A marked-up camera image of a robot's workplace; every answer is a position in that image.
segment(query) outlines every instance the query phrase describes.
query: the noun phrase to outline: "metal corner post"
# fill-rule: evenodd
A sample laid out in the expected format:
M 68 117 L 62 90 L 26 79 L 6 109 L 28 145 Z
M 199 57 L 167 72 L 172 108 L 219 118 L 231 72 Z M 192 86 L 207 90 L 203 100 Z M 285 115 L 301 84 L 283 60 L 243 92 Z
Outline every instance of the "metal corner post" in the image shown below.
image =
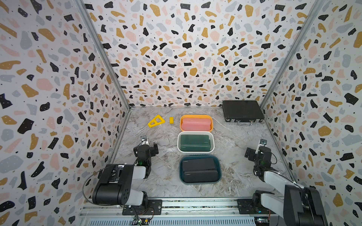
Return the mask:
M 122 88 L 121 88 L 121 85 L 119 84 L 119 81 L 115 75 L 115 72 L 112 68 L 112 65 L 106 55 L 106 52 L 104 51 L 104 48 L 103 48 L 103 45 L 101 43 L 101 41 L 99 40 L 98 38 L 98 35 L 97 35 L 97 31 L 93 25 L 93 23 L 91 22 L 91 18 L 89 16 L 89 14 L 87 13 L 87 9 L 85 8 L 85 5 L 84 5 L 84 2 L 83 0 L 73 0 L 74 4 L 75 4 L 75 7 L 76 9 L 78 10 L 79 14 L 80 14 L 80 17 L 82 18 L 82 20 L 84 21 L 84 25 L 86 27 L 86 29 L 88 30 L 89 32 L 89 35 L 92 39 L 92 41 L 94 42 L 94 45 L 95 45 L 95 48 L 97 49 L 100 57 L 101 57 L 101 60 L 104 62 L 104 66 L 106 67 L 110 77 L 111 77 L 111 80 L 113 81 L 114 83 L 114 87 L 115 89 L 117 90 L 121 100 L 122 100 L 122 104 L 124 106 L 127 106 L 127 112 L 130 111 L 130 105 L 128 104 L 127 102 L 127 98 L 125 96 L 125 93 L 123 92 Z
M 273 132 L 272 132 L 272 129 L 269 127 L 268 123 L 266 123 L 266 127 L 268 128 L 268 131 L 270 133 L 270 136 L 272 137 L 273 139 L 273 142 L 275 144 L 275 146 L 277 147 L 277 151 L 279 153 L 279 157 L 280 157 L 280 160 L 283 162 L 283 165 L 285 166 L 285 170 L 287 171 L 289 177 L 292 179 L 292 180 L 296 180 L 296 178 L 294 177 L 293 173 L 292 173 L 292 170 L 289 168 L 289 165 L 288 165 L 288 162 L 287 160 L 285 159 L 284 155 L 283 155 L 283 151 L 282 151 L 282 148 L 279 146 L 278 144 L 278 141 L 277 141 L 277 138 L 274 136 Z
M 277 75 L 271 82 L 271 85 L 261 102 L 260 108 L 263 109 L 268 102 L 268 99 L 270 98 L 271 94 L 273 93 L 273 90 L 277 86 L 278 82 L 282 78 L 284 72 L 286 71 L 288 65 L 290 64 L 291 60 L 293 59 L 295 53 L 297 52 L 299 46 L 301 45 L 304 37 L 307 35 L 307 32 L 309 31 L 309 28 L 312 26 L 314 19 L 317 17 L 320 9 L 322 8 L 325 0 L 315 0 L 314 4 L 312 5 L 312 8 L 308 14 L 308 17 L 304 21 L 304 25 L 302 26 L 302 29 L 300 30 L 297 38 L 293 42 L 289 52 L 287 53 L 287 56 L 285 57 L 284 62 L 282 63 L 281 67 L 279 68 L 279 71 L 277 72 Z
M 131 117 L 131 110 L 129 110 L 126 113 L 125 117 L 124 117 L 125 121 L 123 122 L 122 127 L 119 130 L 117 140 L 116 140 L 116 142 L 114 144 L 113 151 L 112 151 L 112 153 L 110 155 L 110 158 L 109 158 L 110 159 L 109 163 L 114 163 L 114 161 L 115 161 L 115 157 L 116 157 L 118 149 L 119 149 L 119 147 L 121 145 L 122 137 L 123 137 L 123 135 L 124 135 L 124 133 L 126 131 L 126 127 L 127 127 L 128 121 L 130 120 L 130 117 Z

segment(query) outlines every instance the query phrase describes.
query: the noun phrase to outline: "metal frame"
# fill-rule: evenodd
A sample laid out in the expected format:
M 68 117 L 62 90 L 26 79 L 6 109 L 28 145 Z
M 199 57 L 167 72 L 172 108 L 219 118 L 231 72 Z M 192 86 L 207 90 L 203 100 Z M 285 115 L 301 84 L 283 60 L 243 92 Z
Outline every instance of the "metal frame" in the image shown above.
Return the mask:
M 266 103 L 268 102 L 268 99 L 270 98 L 271 94 L 273 93 L 273 90 L 275 89 L 275 87 L 277 86 L 278 82 L 280 81 L 280 79 L 282 78 L 285 70 L 287 69 L 288 65 L 290 64 L 290 61 L 292 60 L 292 58 L 294 57 L 295 53 L 297 52 L 299 46 L 301 45 L 304 37 L 306 36 L 307 32 L 309 31 L 311 25 L 313 24 L 315 18 L 317 17 L 320 9 L 323 7 L 325 3 L 325 0 L 316 0 L 311 8 L 311 11 L 310 13 L 308 14 L 308 17 L 307 19 L 305 20 L 304 22 L 304 26 L 302 27 L 302 29 L 300 30 L 296 40 L 294 41 L 294 43 L 292 44 L 292 47 L 290 49 L 290 51 L 288 52 L 282 66 L 280 67 L 276 77 L 274 78 L 274 80 L 272 81 L 261 105 L 260 105 L 260 108 L 261 109 L 264 109 L 265 108 L 265 105 Z M 274 136 L 273 132 L 272 132 L 272 129 L 269 127 L 267 121 L 265 120 L 266 122 L 266 127 L 268 128 L 269 130 L 269 133 L 271 135 L 271 137 L 273 138 L 273 141 L 278 149 L 278 153 L 280 155 L 280 159 L 283 161 L 284 165 L 285 165 L 285 168 L 290 176 L 290 178 L 292 178 L 294 181 L 295 181 L 295 177 L 292 173 L 292 171 L 290 170 L 289 166 L 288 166 L 288 163 L 287 163 L 287 160 L 285 159 L 285 156 L 283 155 L 283 152 L 282 152 L 282 147 L 279 146 L 278 144 L 278 141 L 277 141 L 277 138 Z
M 208 216 L 235 216 L 239 213 L 237 199 L 250 199 L 251 197 L 216 197 L 216 198 L 149 198 L 162 200 L 161 215 L 154 217 L 208 217 Z M 80 218 L 89 217 L 119 217 L 123 208 L 117 205 L 98 207 L 86 203 L 80 213 Z M 265 217 L 268 214 L 250 213 L 252 217 Z
M 115 156 L 117 155 L 117 151 L 119 149 L 119 146 L 121 145 L 121 141 L 122 141 L 123 135 L 124 135 L 124 133 L 126 131 L 126 127 L 127 127 L 128 121 L 130 120 L 130 117 L 131 117 L 131 110 L 128 110 L 125 117 L 124 117 L 125 121 L 123 122 L 122 127 L 119 130 L 119 133 L 118 133 L 119 135 L 118 135 L 117 140 L 116 140 L 116 142 L 115 142 L 115 144 L 113 146 L 113 151 L 112 151 L 111 156 L 109 158 L 110 159 L 110 162 L 109 162 L 110 164 L 114 163 Z
M 261 102 L 261 105 L 260 105 L 261 109 L 263 109 L 265 107 L 266 103 L 268 102 L 268 99 L 270 98 L 271 94 L 273 93 L 273 90 L 275 89 L 278 82 L 282 78 L 284 72 L 286 71 L 287 67 L 289 66 L 291 60 L 293 59 L 295 53 L 297 52 L 299 46 L 301 45 L 301 43 L 303 41 L 303 39 L 306 37 L 306 34 L 309 31 L 309 28 L 313 24 L 314 19 L 317 17 L 324 2 L 325 2 L 325 0 L 315 0 L 314 4 L 312 5 L 312 8 L 311 8 L 310 12 L 308 13 L 308 17 L 304 21 L 304 25 L 302 26 L 302 29 L 300 30 L 297 38 L 295 39 L 292 46 L 290 47 L 290 50 L 285 57 L 285 60 L 283 61 L 281 67 L 279 68 L 279 70 L 277 72 L 277 75 L 271 82 L 271 85 L 270 85 L 268 91 L 266 92 L 266 95 L 265 95 L 263 101 Z
M 89 32 L 89 35 L 94 43 L 95 48 L 97 49 L 97 51 L 101 57 L 101 60 L 104 62 L 104 66 L 105 66 L 106 70 L 108 71 L 108 74 L 110 75 L 111 80 L 113 81 L 114 87 L 117 90 L 119 97 L 122 100 L 122 104 L 125 107 L 127 106 L 127 109 L 129 111 L 130 105 L 127 102 L 125 93 L 123 92 L 121 85 L 119 84 L 119 81 L 115 75 L 115 72 L 112 68 L 109 58 L 106 55 L 103 45 L 98 38 L 97 31 L 94 27 L 94 24 L 91 22 L 91 18 L 87 12 L 87 9 L 85 8 L 83 0 L 73 0 L 73 2 L 75 4 L 76 9 L 78 10 L 78 12 L 80 14 L 80 17 L 82 18 L 82 20 L 84 22 L 84 26 L 86 27 L 86 29 Z
M 117 137 L 117 141 L 115 143 L 113 152 L 110 157 L 110 162 L 113 162 L 116 156 L 116 153 L 121 144 L 121 140 L 123 137 L 123 134 L 126 130 L 126 126 L 128 124 L 131 112 L 134 109 L 140 108 L 140 106 L 133 106 L 130 107 L 130 105 L 127 102 L 127 98 L 119 84 L 119 81 L 115 75 L 115 72 L 111 66 L 111 63 L 105 53 L 105 50 L 102 46 L 102 43 L 100 42 L 97 32 L 95 30 L 94 24 L 91 22 L 91 19 L 89 17 L 89 14 L 87 13 L 87 10 L 85 8 L 85 5 L 83 3 L 83 0 L 73 0 L 75 3 L 75 6 L 80 13 L 80 16 L 82 17 L 84 21 L 84 25 L 89 31 L 89 34 L 91 36 L 91 39 L 93 40 L 95 44 L 95 48 L 97 49 L 98 53 L 100 54 L 100 57 L 102 61 L 105 64 L 105 67 L 108 71 L 108 73 L 111 76 L 111 79 L 115 85 L 115 88 L 117 92 L 120 95 L 120 98 L 122 100 L 122 103 L 124 106 L 128 106 L 127 113 L 125 116 L 125 121 L 123 125 L 121 126 L 119 136 Z M 311 8 L 311 11 L 307 17 L 307 19 L 304 22 L 304 26 L 302 27 L 301 31 L 299 32 L 295 42 L 292 44 L 284 62 L 282 63 L 279 71 L 277 72 L 276 77 L 272 81 L 272 84 L 270 85 L 267 94 L 265 95 L 260 108 L 263 109 L 270 98 L 271 94 L 273 93 L 273 90 L 275 89 L 277 83 L 282 78 L 286 68 L 290 64 L 290 61 L 292 60 L 293 56 L 297 52 L 300 44 L 302 43 L 304 37 L 306 36 L 306 33 L 308 32 L 309 28 L 314 22 L 314 19 L 318 15 L 318 12 L 322 8 L 325 0 L 316 0 Z M 147 108 L 156 108 L 156 106 L 145 106 Z M 211 107 L 211 106 L 170 106 L 170 107 L 161 107 L 161 108 L 221 108 L 221 107 Z M 278 142 L 273 135 L 271 128 L 266 123 L 267 128 L 269 129 L 269 132 L 271 136 L 273 137 L 274 143 L 276 144 L 276 147 L 278 149 L 278 152 L 280 154 L 280 157 L 286 167 L 286 170 L 289 174 L 289 176 L 292 179 L 295 179 L 291 170 L 288 167 L 288 164 L 286 162 L 285 157 L 282 155 L 282 151 L 280 146 L 278 145 Z M 235 217 L 238 216 L 238 205 L 237 205 L 237 199 L 245 199 L 245 197 L 224 197 L 224 198 L 154 198 L 154 199 L 162 199 L 162 213 L 159 216 L 154 216 L 154 218 L 187 218 L 187 217 Z M 86 203 L 81 210 L 80 213 L 80 224 L 79 225 L 87 225 L 87 222 L 91 218 L 129 218 L 129 216 L 123 216 L 121 214 L 122 208 L 119 206 L 105 206 L 105 207 L 98 207 L 95 205 L 92 205 L 90 203 Z M 250 216 L 250 217 L 267 217 L 268 214 L 258 214 L 258 213 L 251 213 L 246 215 L 239 215 L 239 216 Z

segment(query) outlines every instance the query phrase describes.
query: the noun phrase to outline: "orange plastic container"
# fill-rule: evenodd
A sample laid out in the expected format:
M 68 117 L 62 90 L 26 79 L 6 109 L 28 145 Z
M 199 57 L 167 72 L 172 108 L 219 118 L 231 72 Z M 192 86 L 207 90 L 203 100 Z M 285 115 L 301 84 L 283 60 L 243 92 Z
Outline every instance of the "orange plastic container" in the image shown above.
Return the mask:
M 212 118 L 211 118 L 210 116 L 208 116 L 208 115 L 183 115 L 183 116 L 181 117 L 181 119 L 180 119 L 180 129 L 181 129 L 182 131 L 185 131 L 185 130 L 183 130 L 183 129 L 181 128 L 182 121 L 183 121 L 183 119 L 185 119 L 185 118 L 210 119 L 210 120 L 211 120 L 211 124 L 210 124 L 210 130 L 209 130 L 209 132 L 211 132 L 211 131 L 213 130 L 213 128 L 214 128 L 214 125 L 213 125 L 213 122 L 212 122 Z

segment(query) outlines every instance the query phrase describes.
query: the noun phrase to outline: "white plastic container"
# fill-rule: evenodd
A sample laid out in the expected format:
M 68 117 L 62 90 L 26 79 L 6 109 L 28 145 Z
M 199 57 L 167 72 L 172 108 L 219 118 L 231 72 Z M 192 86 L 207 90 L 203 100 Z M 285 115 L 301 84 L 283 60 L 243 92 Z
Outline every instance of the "white plastic container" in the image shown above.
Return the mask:
M 209 152 L 183 152 L 180 150 L 181 146 L 181 135 L 208 135 L 210 139 L 211 150 Z M 214 136 L 208 131 L 183 131 L 177 136 L 177 149 L 185 155 L 207 155 L 210 154 L 215 148 Z

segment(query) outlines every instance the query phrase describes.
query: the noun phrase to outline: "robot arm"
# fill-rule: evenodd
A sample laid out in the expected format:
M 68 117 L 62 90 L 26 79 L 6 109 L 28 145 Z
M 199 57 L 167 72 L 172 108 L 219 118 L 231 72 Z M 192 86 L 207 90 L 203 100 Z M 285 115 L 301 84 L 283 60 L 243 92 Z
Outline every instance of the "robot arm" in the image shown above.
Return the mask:
M 132 205 L 148 208 L 146 192 L 131 189 L 132 180 L 146 179 L 151 172 L 151 157 L 158 154 L 157 144 L 148 145 L 147 137 L 134 148 L 137 165 L 108 164 L 93 191 L 92 202 L 103 205 Z
M 254 174 L 284 196 L 281 199 L 271 192 L 257 190 L 253 195 L 254 207 L 270 209 L 284 218 L 288 226 L 328 225 L 319 192 L 297 184 L 271 168 L 271 151 L 266 148 L 265 140 L 260 140 L 256 150 L 247 148 L 245 157 L 254 161 Z

